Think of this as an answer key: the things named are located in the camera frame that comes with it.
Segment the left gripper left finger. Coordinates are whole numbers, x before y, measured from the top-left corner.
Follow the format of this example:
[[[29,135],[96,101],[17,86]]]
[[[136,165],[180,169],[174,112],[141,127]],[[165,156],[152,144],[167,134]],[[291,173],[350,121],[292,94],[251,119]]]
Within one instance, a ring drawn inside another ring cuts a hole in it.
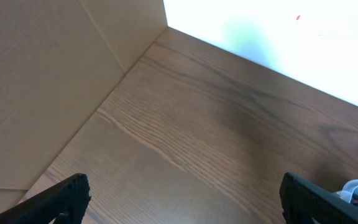
[[[0,213],[0,224],[81,224],[90,200],[88,178],[77,173]]]

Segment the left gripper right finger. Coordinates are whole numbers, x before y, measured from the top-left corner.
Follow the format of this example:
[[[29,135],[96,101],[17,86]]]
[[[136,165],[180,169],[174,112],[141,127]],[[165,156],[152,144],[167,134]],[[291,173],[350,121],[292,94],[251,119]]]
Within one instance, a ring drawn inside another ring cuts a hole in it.
[[[356,206],[292,172],[283,176],[280,200],[283,217],[289,224],[358,224]]]

